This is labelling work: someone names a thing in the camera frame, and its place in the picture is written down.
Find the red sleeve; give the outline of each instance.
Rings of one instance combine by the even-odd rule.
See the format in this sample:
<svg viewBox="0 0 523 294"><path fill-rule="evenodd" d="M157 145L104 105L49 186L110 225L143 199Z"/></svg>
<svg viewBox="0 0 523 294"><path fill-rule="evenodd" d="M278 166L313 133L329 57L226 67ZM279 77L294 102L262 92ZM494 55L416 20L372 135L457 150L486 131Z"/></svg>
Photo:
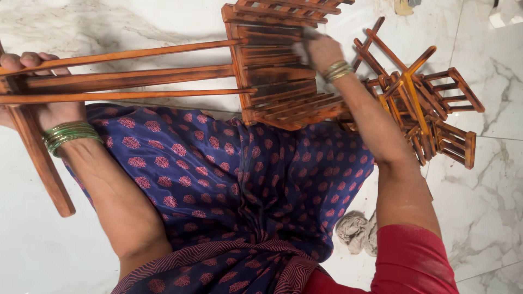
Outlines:
<svg viewBox="0 0 523 294"><path fill-rule="evenodd" d="M459 294L443 241L432 232L413 225L388 225L378 231L376 273L370 288L372 294ZM330 291L368 293L339 285L315 270L303 294Z"/></svg>

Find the grey rag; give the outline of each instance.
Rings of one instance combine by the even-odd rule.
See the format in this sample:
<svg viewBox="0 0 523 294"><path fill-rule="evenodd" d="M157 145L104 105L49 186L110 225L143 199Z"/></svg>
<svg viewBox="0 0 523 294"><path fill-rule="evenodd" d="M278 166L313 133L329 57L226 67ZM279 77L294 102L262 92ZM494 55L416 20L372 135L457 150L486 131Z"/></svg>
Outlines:
<svg viewBox="0 0 523 294"><path fill-rule="evenodd" d="M351 211L339 221L336 234L347 245L352 255L358 255L365 249L367 254L376 257L378 255L377 231L376 212L368 221L363 213Z"/></svg>

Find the bangle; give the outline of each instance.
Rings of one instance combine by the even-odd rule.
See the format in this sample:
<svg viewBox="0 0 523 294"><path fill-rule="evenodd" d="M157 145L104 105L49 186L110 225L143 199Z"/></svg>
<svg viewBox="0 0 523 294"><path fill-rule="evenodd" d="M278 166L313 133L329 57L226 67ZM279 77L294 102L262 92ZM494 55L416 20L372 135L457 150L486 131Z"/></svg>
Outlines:
<svg viewBox="0 0 523 294"><path fill-rule="evenodd" d="M328 83L347 75L353 71L353 67L345 60L340 60L331 65L324 73L323 79Z"/></svg>
<svg viewBox="0 0 523 294"><path fill-rule="evenodd" d="M58 157L57 150L63 143L76 139L89 138L104 143L96 130L85 122L66 122L62 123L43 135L43 142L46 145L47 151Z"/></svg>

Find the hand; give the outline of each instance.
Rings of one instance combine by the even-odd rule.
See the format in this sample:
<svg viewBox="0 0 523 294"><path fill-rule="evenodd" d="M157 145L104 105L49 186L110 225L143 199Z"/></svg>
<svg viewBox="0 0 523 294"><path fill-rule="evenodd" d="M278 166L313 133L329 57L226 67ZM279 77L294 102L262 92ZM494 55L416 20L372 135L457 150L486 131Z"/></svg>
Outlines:
<svg viewBox="0 0 523 294"><path fill-rule="evenodd" d="M335 62L345 60L340 43L326 35L318 34L308 42L308 48L314 68L322 74Z"/></svg>
<svg viewBox="0 0 523 294"><path fill-rule="evenodd" d="M25 67L34 67L42 63L42 60L55 60L58 56L47 53L24 52L22 56L16 54L3 54L0 57L0 65L11 71L21 70ZM71 74L68 69L53 70L56 75ZM39 71L28 74L29 76L52 75L51 71ZM84 121L87 122L84 102L59 102L48 104L30 105L37 124L42 132L45 132L65 122ZM0 126L15 129L6 106L0 105Z"/></svg>

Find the marble floor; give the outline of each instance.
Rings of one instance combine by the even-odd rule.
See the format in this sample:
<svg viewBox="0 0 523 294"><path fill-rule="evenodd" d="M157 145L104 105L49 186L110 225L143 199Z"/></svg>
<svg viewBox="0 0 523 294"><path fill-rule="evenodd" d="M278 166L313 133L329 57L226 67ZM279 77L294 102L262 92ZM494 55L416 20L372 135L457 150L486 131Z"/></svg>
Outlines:
<svg viewBox="0 0 523 294"><path fill-rule="evenodd" d="M220 8L226 0L2 0L0 40L8 52L45 51L62 57L226 39ZM478 134L471 171L443 155L422 169L434 197L460 292L523 292L523 24L494 29L494 0L423 1L408 17L395 15L394 0L357 0L341 6L319 29L340 41L347 59L354 38L365 40L379 16L383 41L407 65L429 46L437 52L424 73L456 67L486 108L448 122ZM371 49L388 70L395 66ZM228 49L174 54L137 61L72 68L73 73L141 70L230 63ZM365 76L364 67L358 71ZM234 78L156 88L233 88ZM191 99L142 99L135 103L238 112L236 95ZM46 196L18 135L0 127L0 283L2 293L109 293L118 278L96 215L62 165L59 172L77 213L61 219ZM378 172L349 209L368 217L377 198ZM334 237L333 256L322 266L344 285L370 289L375 258L351 256Z"/></svg>

